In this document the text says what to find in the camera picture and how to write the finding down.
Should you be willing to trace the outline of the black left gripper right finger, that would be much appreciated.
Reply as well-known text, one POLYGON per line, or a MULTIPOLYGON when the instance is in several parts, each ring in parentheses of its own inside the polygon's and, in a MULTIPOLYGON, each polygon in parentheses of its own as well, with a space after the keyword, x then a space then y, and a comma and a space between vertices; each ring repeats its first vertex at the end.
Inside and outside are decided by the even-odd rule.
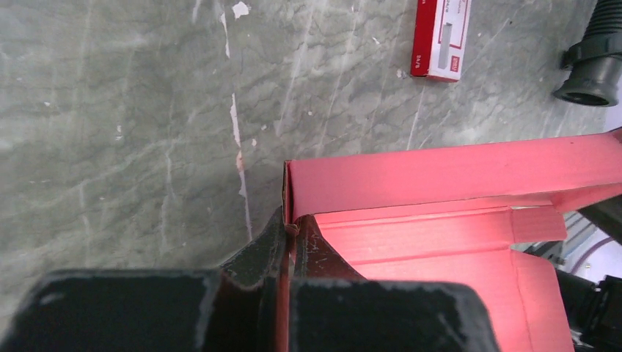
POLYGON ((295 277, 364 280, 323 237, 312 215, 296 221, 296 251, 293 267, 295 277))

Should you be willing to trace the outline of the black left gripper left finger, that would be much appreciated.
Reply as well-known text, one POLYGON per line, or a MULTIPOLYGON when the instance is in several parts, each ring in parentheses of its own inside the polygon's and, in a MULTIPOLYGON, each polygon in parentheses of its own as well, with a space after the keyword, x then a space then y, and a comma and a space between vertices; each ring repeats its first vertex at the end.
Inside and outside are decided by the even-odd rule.
POLYGON ((257 289, 267 278, 278 276, 287 240, 283 208, 280 206, 260 234, 221 264, 221 269, 237 286, 245 290, 257 289))

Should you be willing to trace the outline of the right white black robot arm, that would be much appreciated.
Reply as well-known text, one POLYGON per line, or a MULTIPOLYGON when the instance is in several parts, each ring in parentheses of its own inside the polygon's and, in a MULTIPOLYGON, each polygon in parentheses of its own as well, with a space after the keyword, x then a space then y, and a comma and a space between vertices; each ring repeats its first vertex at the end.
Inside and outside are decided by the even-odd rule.
POLYGON ((621 197, 589 205, 579 214, 596 226, 556 270, 575 351, 621 350, 621 197))

